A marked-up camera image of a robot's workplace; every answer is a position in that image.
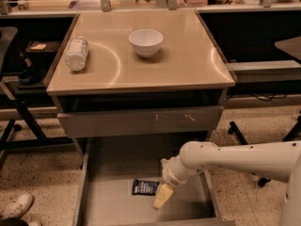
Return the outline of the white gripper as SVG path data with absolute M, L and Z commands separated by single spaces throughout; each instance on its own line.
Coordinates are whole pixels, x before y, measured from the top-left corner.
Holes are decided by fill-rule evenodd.
M 152 205 L 154 209 L 160 209 L 168 201 L 174 192 L 172 187 L 184 185 L 189 178 L 201 173 L 200 169 L 186 167 L 179 156 L 170 159 L 163 158 L 161 164 L 162 178 L 165 184 L 159 185 L 157 189 Z

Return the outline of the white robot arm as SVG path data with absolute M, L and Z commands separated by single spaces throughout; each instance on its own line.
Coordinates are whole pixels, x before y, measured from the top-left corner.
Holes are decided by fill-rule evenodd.
M 161 208 L 176 187 L 207 168 L 220 167 L 287 184 L 281 226 L 301 226 L 301 141 L 219 147 L 208 141 L 189 141 L 177 156 L 162 159 L 163 182 L 153 207 Z

